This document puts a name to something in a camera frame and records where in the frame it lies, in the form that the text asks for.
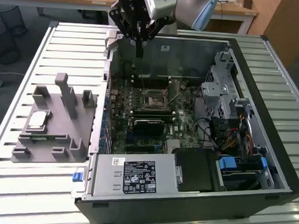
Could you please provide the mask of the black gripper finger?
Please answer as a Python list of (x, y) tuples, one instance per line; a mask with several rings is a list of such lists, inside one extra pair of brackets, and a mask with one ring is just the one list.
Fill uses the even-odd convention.
[(124, 37), (132, 40), (135, 45), (136, 57), (139, 57), (140, 34), (137, 26), (136, 7), (134, 5), (123, 6), (120, 2), (116, 2), (111, 6), (109, 15)]
[(140, 32), (140, 55), (143, 57), (143, 43), (146, 41), (153, 40), (155, 36), (162, 30), (162, 28), (168, 24), (169, 18), (163, 17), (157, 20), (154, 20), (153, 23), (149, 26), (146, 26), (145, 22), (141, 22), (141, 32)]

